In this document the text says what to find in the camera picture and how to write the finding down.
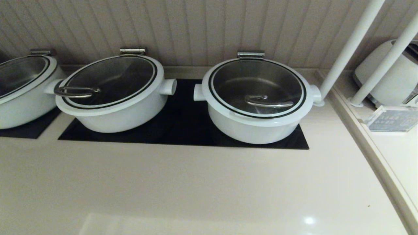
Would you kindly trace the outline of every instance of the black induction cooktop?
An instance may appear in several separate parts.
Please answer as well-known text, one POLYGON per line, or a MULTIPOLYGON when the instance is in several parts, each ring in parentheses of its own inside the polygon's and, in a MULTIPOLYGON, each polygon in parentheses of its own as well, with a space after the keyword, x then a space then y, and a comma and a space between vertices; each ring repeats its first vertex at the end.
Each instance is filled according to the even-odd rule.
POLYGON ((20 125, 18 127, 0 130, 0 136, 37 139, 60 113, 61 111, 59 108, 54 108, 53 110, 31 122, 20 125))
POLYGON ((270 144, 248 144, 221 132, 211 121, 206 101, 193 101, 194 85, 201 80, 177 80, 174 96, 169 96, 160 113, 147 123, 118 133, 99 133, 84 127, 77 119, 59 140, 122 143, 154 143, 194 146, 309 149, 301 127, 285 139, 270 144))

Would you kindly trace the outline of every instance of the white toaster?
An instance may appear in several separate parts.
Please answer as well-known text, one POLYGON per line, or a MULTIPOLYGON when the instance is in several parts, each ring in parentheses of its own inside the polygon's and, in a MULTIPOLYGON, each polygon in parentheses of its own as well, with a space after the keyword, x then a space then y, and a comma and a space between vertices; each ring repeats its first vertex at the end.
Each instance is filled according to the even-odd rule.
MULTIPOLYGON (((361 87, 396 40, 378 46, 354 71, 353 78, 361 87)), ((376 105, 418 107, 418 41, 412 41, 369 94, 376 105)))

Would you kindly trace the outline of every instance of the lid handle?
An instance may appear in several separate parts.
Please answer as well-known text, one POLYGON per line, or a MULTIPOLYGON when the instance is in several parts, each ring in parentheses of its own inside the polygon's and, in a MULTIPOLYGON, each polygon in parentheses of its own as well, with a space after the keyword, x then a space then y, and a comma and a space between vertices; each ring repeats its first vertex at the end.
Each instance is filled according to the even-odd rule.
POLYGON ((262 100, 266 100, 268 98, 267 95, 246 95, 245 102, 249 105, 256 106, 256 107, 265 107, 265 108, 284 108, 290 107, 293 105, 292 101, 286 102, 265 102, 262 100))
POLYGON ((146 47, 121 47, 119 49, 119 55, 121 56, 143 56, 148 53, 148 49, 146 47))
POLYGON ((93 93, 100 92, 98 87, 58 87, 54 94, 67 98, 89 98, 93 93), (91 91, 91 93, 67 93, 66 90, 91 91))
POLYGON ((56 56, 55 49, 31 49, 30 56, 56 56))
POLYGON ((264 59, 264 51, 238 51, 239 59, 264 59))

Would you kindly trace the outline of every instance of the stainless steel lid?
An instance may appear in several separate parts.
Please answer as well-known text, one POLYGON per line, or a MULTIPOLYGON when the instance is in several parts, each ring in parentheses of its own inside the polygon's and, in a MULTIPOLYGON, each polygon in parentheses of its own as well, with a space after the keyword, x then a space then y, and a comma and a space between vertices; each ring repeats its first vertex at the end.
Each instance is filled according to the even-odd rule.
POLYGON ((28 56, 0 64, 0 98, 39 78, 48 65, 49 60, 42 56, 28 56))
POLYGON ((72 106, 115 105, 140 94, 155 75, 155 64, 146 58, 112 57, 79 70, 55 94, 69 98, 72 106))
POLYGON ((262 58, 225 63, 209 82, 221 104, 251 117, 275 118, 295 111, 305 100, 306 89, 296 74, 262 58))

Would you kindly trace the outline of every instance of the pot side handle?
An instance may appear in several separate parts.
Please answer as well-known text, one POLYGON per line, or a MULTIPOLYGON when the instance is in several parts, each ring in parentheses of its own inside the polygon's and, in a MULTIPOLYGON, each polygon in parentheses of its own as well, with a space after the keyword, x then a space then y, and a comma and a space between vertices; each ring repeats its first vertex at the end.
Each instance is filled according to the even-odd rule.
POLYGON ((206 100, 205 96, 203 95, 202 84, 194 85, 193 100, 194 101, 205 101, 206 100))
POLYGON ((162 95, 174 95, 177 89, 176 79, 163 80, 160 86, 160 94, 162 95))
POLYGON ((55 79, 55 80, 50 81, 48 83, 48 85, 45 87, 45 89, 43 90, 43 92, 45 94, 54 95, 54 89, 55 89, 56 85, 63 80, 64 79, 55 79))
POLYGON ((321 91, 315 85, 309 85, 309 86, 311 87, 311 91, 312 91, 313 104, 315 106, 323 106, 324 103, 321 102, 322 100, 321 91))

